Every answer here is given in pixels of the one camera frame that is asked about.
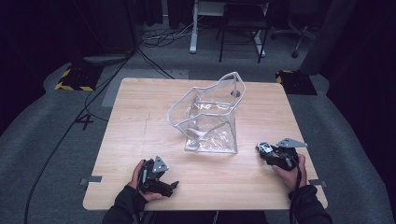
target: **transparent plastic bag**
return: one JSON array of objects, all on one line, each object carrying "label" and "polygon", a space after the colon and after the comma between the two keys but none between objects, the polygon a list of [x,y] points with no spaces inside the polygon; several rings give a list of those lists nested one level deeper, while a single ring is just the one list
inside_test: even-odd
[{"label": "transparent plastic bag", "polygon": [[168,111],[170,125],[187,136],[186,150],[237,153],[235,110],[246,86],[236,72],[189,90]]}]

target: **sleeve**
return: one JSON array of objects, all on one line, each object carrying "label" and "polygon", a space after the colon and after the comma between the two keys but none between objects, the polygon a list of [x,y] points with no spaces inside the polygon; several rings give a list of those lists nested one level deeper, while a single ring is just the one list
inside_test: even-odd
[{"label": "sleeve", "polygon": [[117,196],[114,205],[106,212],[102,223],[121,224],[134,223],[134,213],[140,213],[145,209],[148,201],[130,186],[125,186]]},{"label": "sleeve", "polygon": [[300,224],[328,224],[332,217],[317,198],[317,188],[307,185],[299,188],[294,198],[294,215]]}]

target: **hand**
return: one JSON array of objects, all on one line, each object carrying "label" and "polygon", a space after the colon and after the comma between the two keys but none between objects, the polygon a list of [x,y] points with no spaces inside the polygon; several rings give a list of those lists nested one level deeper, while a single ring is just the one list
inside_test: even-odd
[{"label": "hand", "polygon": [[[137,164],[136,168],[134,168],[134,174],[132,175],[132,180],[128,183],[128,186],[136,189],[137,188],[137,182],[139,179],[139,173],[140,170],[142,169],[143,163],[145,161],[140,161],[139,164]],[[160,193],[151,193],[151,192],[146,192],[143,193],[142,191],[139,191],[139,193],[148,201],[154,201],[154,200],[158,200],[161,199],[163,196]]]},{"label": "hand", "polygon": [[[298,154],[298,160],[299,160],[299,167],[301,170],[301,182],[299,188],[303,187],[306,185],[306,170],[305,170],[305,156]],[[273,169],[275,173],[277,173],[280,177],[283,178],[285,181],[286,185],[289,187],[291,190],[295,190],[296,187],[296,181],[297,181],[297,167],[292,169],[291,171],[286,171],[276,165],[273,165]]]}]

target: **desk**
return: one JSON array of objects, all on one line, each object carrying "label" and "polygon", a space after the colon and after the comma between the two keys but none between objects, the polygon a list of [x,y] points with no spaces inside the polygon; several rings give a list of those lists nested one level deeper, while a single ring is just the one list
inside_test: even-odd
[{"label": "desk", "polygon": [[[191,87],[214,81],[125,78],[110,116],[83,205],[108,209],[130,181],[141,159],[160,156],[169,170],[161,181],[180,181],[170,198],[148,203],[146,210],[262,210],[289,209],[289,190],[259,156],[260,141],[275,144],[284,137],[303,141],[283,88],[276,83],[246,82],[236,109],[238,153],[185,151],[185,136],[169,125],[168,109]],[[317,174],[306,148],[308,179]],[[318,198],[327,206],[321,187]]]},{"label": "desk", "polygon": [[[192,15],[192,34],[190,43],[190,53],[197,52],[198,42],[198,16],[222,16],[225,2],[210,2],[202,0],[194,0],[194,13]],[[254,43],[257,48],[257,52],[260,54],[262,50],[262,42],[260,41],[260,31],[254,37]],[[262,51],[262,58],[265,57],[265,51]]]}]

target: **office chair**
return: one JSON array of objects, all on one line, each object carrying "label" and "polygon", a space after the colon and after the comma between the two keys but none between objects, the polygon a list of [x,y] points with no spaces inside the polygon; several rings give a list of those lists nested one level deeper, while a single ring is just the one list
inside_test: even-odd
[{"label": "office chair", "polygon": [[297,35],[299,36],[296,47],[291,54],[292,58],[299,55],[298,49],[304,37],[315,39],[309,32],[314,26],[318,26],[319,0],[289,0],[287,23],[289,30],[277,30],[271,35],[275,40],[277,35]]},{"label": "office chair", "polygon": [[219,62],[221,63],[222,52],[224,49],[224,44],[246,44],[246,43],[226,43],[224,41],[225,34],[228,31],[237,31],[237,32],[250,32],[251,40],[257,38],[260,30],[264,30],[264,36],[262,39],[262,47],[259,53],[260,63],[262,59],[262,52],[265,45],[265,40],[268,36],[268,31],[271,28],[269,24],[269,19],[266,17],[264,13],[264,3],[267,1],[253,1],[253,0],[245,0],[245,1],[236,1],[229,0],[224,6],[223,17],[221,21],[221,26],[218,31],[218,35],[216,39],[219,39],[219,33],[221,32],[221,48],[220,48],[220,56]]}]

